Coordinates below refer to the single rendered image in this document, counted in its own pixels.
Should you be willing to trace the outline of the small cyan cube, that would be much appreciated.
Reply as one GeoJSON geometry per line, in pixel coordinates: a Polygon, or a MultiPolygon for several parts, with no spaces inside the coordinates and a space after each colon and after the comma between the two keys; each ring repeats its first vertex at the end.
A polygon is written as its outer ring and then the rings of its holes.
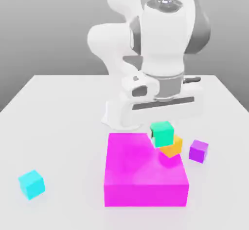
{"type": "Polygon", "coordinates": [[[30,171],[18,178],[20,189],[28,200],[44,193],[45,185],[43,177],[36,171],[30,171]]]}

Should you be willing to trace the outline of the large magenta box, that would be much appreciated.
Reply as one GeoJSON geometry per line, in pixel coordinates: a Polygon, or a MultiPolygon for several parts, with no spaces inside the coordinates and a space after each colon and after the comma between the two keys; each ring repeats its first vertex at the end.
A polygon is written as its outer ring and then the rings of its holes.
{"type": "Polygon", "coordinates": [[[167,157],[146,133],[110,133],[106,207],[185,207],[189,181],[180,154],[167,157]]]}

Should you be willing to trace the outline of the small green cube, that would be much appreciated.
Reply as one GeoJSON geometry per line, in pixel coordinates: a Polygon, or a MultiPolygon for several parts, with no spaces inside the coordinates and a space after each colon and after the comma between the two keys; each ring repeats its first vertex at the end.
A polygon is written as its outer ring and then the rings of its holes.
{"type": "Polygon", "coordinates": [[[169,121],[153,122],[150,125],[155,148],[171,146],[174,143],[174,127],[169,121]]]}

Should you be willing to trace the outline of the small purple cube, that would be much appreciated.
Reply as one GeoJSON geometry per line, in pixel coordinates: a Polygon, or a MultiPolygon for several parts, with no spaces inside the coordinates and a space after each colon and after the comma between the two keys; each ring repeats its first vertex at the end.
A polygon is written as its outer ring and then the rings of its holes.
{"type": "Polygon", "coordinates": [[[208,143],[194,140],[190,145],[189,159],[199,163],[203,163],[207,155],[208,146],[208,143]]]}

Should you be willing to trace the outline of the small orange cube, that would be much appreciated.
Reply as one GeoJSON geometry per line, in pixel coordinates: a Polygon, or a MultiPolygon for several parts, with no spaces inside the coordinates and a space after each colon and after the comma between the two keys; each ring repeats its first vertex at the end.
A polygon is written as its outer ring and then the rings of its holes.
{"type": "Polygon", "coordinates": [[[173,145],[160,147],[160,151],[165,154],[168,158],[172,158],[181,153],[183,140],[176,134],[174,135],[173,145]]]}

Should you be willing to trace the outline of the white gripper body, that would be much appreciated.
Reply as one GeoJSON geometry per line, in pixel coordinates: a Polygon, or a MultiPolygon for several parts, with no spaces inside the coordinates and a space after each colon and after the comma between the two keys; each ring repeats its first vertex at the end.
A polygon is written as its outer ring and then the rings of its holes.
{"type": "Polygon", "coordinates": [[[178,121],[203,113],[204,89],[183,87],[177,98],[170,101],[136,103],[125,113],[122,123],[136,126],[156,121],[178,121]]]}

